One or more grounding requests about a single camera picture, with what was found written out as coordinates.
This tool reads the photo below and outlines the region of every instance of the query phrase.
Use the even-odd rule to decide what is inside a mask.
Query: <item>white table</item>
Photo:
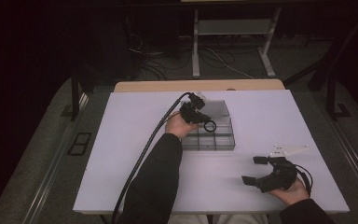
[[[111,214],[118,195],[150,134],[182,91],[113,92],[76,198],[74,210]],[[261,177],[275,144],[310,146],[289,161],[313,176],[313,198],[326,212],[349,211],[316,147],[290,91],[203,91],[225,100],[233,122],[236,147],[229,152],[184,152],[174,214],[273,213],[283,209],[276,198],[245,186],[241,176]],[[152,146],[163,134],[160,130]]]

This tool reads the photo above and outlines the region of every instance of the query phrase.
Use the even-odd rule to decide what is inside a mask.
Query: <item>gray carpet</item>
[[[229,66],[254,78],[266,78],[256,52],[260,40],[246,37],[234,44],[230,42],[231,44],[225,45],[224,41],[219,43],[205,42],[202,45],[205,49],[201,51],[203,60],[200,60],[200,79],[245,78],[245,75],[225,68],[208,49],[218,53]],[[319,60],[329,45],[328,42],[310,43],[306,47],[302,37],[282,38],[272,42],[268,55],[277,78],[284,80]],[[191,79],[189,57],[190,52],[185,51],[179,59],[161,55],[147,64],[156,67],[169,79]],[[149,70],[141,70],[137,80],[158,80],[157,75]],[[310,132],[351,209],[347,214],[332,215],[333,219],[337,224],[358,223],[358,178],[342,152],[332,121],[325,113],[325,90],[310,92],[307,88],[309,80],[310,76],[303,77],[287,89],[294,95]],[[52,185],[45,189],[46,198],[40,200],[41,210],[34,212],[34,218],[27,220],[33,220],[33,223],[103,223],[97,216],[85,216],[72,211],[72,207],[110,90],[100,88],[93,94],[88,94],[89,101],[74,122],[68,117],[61,117],[65,107],[71,104],[70,82],[66,82],[57,92],[1,197],[0,223],[22,223],[61,145],[65,145],[65,153],[57,163],[56,172],[49,176],[52,178]],[[337,90],[337,102],[348,108],[351,117],[340,118],[334,124],[339,125],[358,154],[358,105],[341,86]],[[77,133],[91,133],[86,153],[84,156],[66,155]],[[273,219],[273,223],[279,223],[276,217]]]

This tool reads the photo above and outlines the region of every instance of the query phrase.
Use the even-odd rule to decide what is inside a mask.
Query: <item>clear plastic box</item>
[[[203,124],[200,124],[197,130],[190,132],[182,139],[183,150],[233,150],[235,147],[234,132],[232,131],[231,117],[229,116],[226,102],[205,101],[205,107],[203,107],[200,112],[212,118],[216,123],[216,130],[212,133],[208,133],[205,131]],[[211,130],[212,128],[212,124],[207,125],[207,129]]]

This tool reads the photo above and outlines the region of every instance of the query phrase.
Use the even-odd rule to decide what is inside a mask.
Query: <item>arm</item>
[[[168,120],[165,134],[142,164],[132,180],[118,223],[167,223],[179,182],[179,166],[185,137],[197,125],[185,123],[181,116]]]
[[[314,200],[310,199],[304,184],[298,178],[290,189],[275,189],[269,193],[287,206],[280,213],[282,224],[334,224],[330,216]]]

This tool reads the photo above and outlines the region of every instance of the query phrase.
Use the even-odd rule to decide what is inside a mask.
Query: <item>white plastic part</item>
[[[197,91],[196,95],[199,96],[199,98],[201,98],[203,101],[209,101],[209,99],[204,94],[202,94],[201,91]]]
[[[275,145],[272,148],[271,153],[269,153],[269,156],[271,158],[285,157],[285,156],[289,156],[289,155],[295,154],[300,151],[307,150],[309,148],[310,148],[309,146],[278,146],[278,145]]]

